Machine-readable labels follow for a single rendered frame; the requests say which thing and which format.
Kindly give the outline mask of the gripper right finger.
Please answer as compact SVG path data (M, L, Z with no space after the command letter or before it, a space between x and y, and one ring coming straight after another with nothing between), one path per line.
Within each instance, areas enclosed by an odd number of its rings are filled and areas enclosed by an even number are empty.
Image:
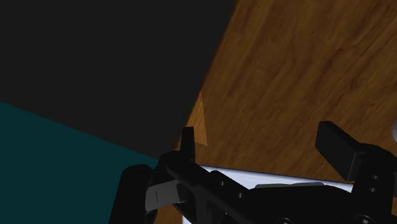
M315 147L353 187L346 224L397 224L392 214L397 189L397 157L374 144L360 143L331 121L320 121Z

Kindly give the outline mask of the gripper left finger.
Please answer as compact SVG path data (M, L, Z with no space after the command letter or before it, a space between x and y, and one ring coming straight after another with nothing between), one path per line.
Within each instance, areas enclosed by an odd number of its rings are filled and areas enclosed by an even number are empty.
M248 189L219 171L207 171L195 163L194 128L185 127L178 151L160 157L166 173L192 196L178 208L193 224L254 224L245 196Z

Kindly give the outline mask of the white flat rectangular object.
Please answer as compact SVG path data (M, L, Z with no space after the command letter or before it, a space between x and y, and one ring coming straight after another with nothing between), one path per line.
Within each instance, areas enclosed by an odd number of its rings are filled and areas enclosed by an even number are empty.
M323 183L324 185L340 188L347 192L351 192L353 187L353 184L349 184L349 183L326 181L320 179L299 178L294 176L283 176L283 175L263 173L263 172L242 171L236 169L226 169L221 167L210 167L199 164L189 165L188 168L191 169L190 172L192 173L192 176L204 175L205 172L219 171L247 189L252 189L257 185L281 185L281 184L292 185L295 183L319 183L319 182Z

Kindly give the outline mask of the black cylinder with grey part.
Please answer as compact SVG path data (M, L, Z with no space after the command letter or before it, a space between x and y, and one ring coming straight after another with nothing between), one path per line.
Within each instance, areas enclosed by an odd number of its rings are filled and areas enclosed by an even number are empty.
M189 198L187 188L165 169L131 165L120 177L109 224L154 224L158 209Z

